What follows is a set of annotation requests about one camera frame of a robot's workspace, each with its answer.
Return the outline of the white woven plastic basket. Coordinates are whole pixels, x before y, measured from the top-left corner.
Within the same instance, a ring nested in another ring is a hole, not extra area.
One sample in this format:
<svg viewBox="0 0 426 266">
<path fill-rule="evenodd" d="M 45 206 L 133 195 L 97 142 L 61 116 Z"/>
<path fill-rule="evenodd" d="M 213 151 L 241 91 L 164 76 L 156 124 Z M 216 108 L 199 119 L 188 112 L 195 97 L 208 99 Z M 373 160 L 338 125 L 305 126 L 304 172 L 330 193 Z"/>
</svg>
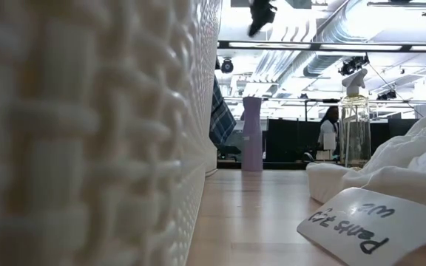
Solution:
<svg viewBox="0 0 426 266">
<path fill-rule="evenodd" d="M 186 266 L 221 0 L 0 0 L 0 266 Z"/>
</svg>

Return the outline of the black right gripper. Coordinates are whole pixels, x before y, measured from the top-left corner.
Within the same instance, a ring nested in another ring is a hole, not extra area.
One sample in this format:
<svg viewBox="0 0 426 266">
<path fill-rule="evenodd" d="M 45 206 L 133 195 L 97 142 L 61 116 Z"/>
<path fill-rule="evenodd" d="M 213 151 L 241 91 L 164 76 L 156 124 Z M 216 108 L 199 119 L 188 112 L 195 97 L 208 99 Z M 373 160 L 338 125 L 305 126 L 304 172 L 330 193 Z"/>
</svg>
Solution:
<svg viewBox="0 0 426 266">
<path fill-rule="evenodd" d="M 248 28 L 248 37 L 254 37 L 267 25 L 267 21 L 273 21 L 277 8 L 271 4 L 271 0 L 252 0 L 251 16 L 253 22 Z"/>
</svg>

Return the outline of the blue plaid shirt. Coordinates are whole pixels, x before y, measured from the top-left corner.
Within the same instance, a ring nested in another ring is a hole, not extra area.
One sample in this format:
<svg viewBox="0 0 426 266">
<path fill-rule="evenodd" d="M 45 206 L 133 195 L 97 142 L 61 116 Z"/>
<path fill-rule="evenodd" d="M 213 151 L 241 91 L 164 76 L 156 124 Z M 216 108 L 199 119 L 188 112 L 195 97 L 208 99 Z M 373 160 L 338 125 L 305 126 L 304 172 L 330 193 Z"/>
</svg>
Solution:
<svg viewBox="0 0 426 266">
<path fill-rule="evenodd" d="M 231 110 L 225 102 L 217 78 L 214 78 L 209 138 L 216 146 L 226 143 L 237 125 Z"/>
</svg>

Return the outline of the black partition wall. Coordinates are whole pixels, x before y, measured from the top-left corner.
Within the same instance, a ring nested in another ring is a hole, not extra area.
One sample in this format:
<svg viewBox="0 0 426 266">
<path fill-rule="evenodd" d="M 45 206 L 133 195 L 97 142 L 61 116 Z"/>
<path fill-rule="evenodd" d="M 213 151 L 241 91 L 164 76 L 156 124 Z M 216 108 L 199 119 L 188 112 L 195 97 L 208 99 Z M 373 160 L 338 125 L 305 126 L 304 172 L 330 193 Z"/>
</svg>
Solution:
<svg viewBox="0 0 426 266">
<path fill-rule="evenodd" d="M 418 119 L 390 119 L 371 123 L 371 153 L 391 139 L 405 135 Z M 265 137 L 266 162 L 292 163 L 315 147 L 320 134 L 319 122 L 269 120 Z"/>
</svg>

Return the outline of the person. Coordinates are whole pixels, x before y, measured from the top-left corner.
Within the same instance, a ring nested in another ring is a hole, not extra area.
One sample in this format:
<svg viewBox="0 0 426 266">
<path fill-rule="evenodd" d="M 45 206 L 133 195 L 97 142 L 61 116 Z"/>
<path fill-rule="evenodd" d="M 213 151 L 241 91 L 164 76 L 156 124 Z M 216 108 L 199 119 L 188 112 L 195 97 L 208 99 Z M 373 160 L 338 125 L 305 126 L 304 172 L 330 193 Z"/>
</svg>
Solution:
<svg viewBox="0 0 426 266">
<path fill-rule="evenodd" d="M 340 156 L 339 144 L 339 108 L 337 106 L 330 106 L 322 120 L 320 121 L 319 137 L 317 140 L 317 149 L 324 150 L 324 136 L 326 134 L 334 134 L 334 150 L 332 153 L 332 160 L 338 161 Z"/>
</svg>

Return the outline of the black overhead rail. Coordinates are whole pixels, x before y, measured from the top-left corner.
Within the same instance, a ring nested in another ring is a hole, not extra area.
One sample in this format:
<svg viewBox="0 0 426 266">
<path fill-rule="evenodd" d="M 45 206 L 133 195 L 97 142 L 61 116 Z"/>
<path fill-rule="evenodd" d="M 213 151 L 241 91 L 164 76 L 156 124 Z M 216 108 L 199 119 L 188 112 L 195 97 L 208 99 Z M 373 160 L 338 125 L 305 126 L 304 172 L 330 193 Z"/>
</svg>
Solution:
<svg viewBox="0 0 426 266">
<path fill-rule="evenodd" d="M 217 48 L 222 50 L 296 50 L 313 52 L 426 53 L 426 44 L 218 41 Z"/>
</svg>

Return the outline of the white handwritten label card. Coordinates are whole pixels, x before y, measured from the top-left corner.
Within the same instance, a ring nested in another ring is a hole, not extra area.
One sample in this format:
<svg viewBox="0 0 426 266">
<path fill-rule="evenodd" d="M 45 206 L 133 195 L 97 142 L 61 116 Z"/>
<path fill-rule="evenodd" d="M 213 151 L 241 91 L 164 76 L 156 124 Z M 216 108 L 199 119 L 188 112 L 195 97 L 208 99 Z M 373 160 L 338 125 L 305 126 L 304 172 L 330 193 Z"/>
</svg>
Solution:
<svg viewBox="0 0 426 266">
<path fill-rule="evenodd" d="M 426 205 L 347 188 L 304 219 L 297 232 L 348 266 L 393 266 L 426 245 Z"/>
</svg>

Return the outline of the purple spray bottle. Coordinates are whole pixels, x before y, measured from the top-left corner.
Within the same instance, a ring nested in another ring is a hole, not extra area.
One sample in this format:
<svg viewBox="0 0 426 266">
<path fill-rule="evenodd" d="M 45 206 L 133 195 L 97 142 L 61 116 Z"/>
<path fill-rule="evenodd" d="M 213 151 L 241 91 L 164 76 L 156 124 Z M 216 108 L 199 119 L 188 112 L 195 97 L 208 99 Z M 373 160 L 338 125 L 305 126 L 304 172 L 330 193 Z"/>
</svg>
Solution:
<svg viewBox="0 0 426 266">
<path fill-rule="evenodd" d="M 263 170 L 262 129 L 260 125 L 260 108 L 262 99 L 243 98 L 243 171 Z"/>
</svg>

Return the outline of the clear spray bottle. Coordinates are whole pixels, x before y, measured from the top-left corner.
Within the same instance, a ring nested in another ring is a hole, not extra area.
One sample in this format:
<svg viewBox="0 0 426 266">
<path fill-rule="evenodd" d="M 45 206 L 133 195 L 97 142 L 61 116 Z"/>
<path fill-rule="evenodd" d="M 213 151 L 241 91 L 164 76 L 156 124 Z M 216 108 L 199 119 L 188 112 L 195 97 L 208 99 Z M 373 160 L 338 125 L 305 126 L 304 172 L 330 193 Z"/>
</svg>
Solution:
<svg viewBox="0 0 426 266">
<path fill-rule="evenodd" d="M 344 167 L 364 166 L 371 158 L 370 109 L 365 88 L 366 69 L 342 80 L 346 95 L 340 102 L 340 163 Z"/>
</svg>

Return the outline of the white garment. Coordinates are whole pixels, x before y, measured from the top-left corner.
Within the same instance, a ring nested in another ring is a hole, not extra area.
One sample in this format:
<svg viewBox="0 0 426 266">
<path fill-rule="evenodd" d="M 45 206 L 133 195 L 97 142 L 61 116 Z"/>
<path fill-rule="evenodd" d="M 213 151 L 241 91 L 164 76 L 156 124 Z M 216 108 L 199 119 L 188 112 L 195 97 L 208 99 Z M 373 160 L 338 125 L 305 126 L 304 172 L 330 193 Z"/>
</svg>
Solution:
<svg viewBox="0 0 426 266">
<path fill-rule="evenodd" d="M 359 170 L 309 163 L 306 174 L 311 197 L 321 203 L 356 187 L 426 205 L 426 116 L 380 145 Z"/>
</svg>

